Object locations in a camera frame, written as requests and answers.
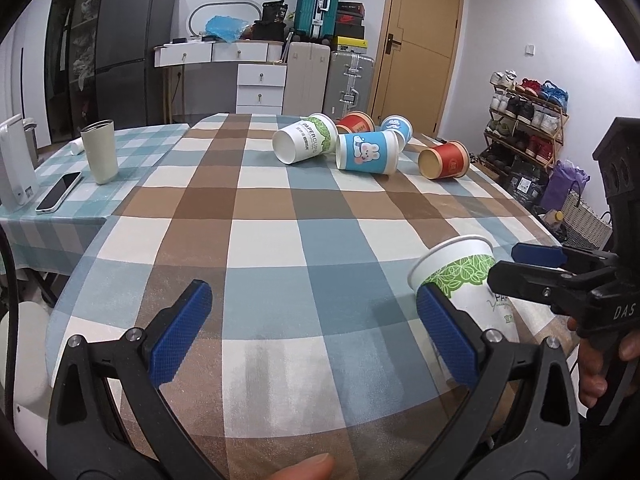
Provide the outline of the person's right hand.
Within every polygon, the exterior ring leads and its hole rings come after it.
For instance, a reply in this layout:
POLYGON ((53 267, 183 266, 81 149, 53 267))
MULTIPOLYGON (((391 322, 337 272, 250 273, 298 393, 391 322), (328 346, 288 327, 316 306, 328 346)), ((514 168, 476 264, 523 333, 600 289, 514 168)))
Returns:
MULTIPOLYGON (((633 330, 624 337, 620 343, 618 355, 624 362, 638 359, 640 356, 640 334, 638 330, 633 330)), ((593 348, 587 339, 582 339, 579 343, 577 362, 579 370, 579 400, 586 408, 593 408, 608 388, 603 371, 603 353, 593 348)))

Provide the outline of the person's left hand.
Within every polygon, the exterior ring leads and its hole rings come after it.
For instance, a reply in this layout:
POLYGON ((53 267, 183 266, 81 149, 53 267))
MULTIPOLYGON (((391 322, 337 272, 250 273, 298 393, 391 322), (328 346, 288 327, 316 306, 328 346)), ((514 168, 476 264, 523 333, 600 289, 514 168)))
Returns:
POLYGON ((328 480, 334 467, 334 457, 323 453, 285 467, 268 477, 268 480, 328 480))

